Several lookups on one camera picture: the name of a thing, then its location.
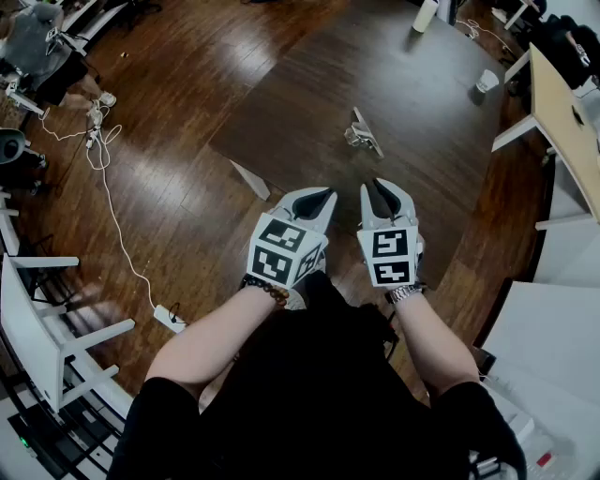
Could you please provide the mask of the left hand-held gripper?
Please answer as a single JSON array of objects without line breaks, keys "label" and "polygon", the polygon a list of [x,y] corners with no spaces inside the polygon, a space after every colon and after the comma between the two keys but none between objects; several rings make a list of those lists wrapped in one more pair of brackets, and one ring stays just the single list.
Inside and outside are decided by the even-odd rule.
[{"label": "left hand-held gripper", "polygon": [[285,194],[261,214],[250,237],[247,273],[290,289],[312,272],[328,245],[326,231],[338,195],[330,187]]}]

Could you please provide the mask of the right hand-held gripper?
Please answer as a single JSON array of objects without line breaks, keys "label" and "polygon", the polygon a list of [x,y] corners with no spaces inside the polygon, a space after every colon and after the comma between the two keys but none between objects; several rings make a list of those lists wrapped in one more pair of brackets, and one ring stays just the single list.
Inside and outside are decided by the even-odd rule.
[{"label": "right hand-held gripper", "polygon": [[[360,187],[363,230],[357,233],[374,287],[416,282],[424,244],[418,232],[412,197],[396,184],[375,178]],[[386,226],[391,220],[395,222]]]}]

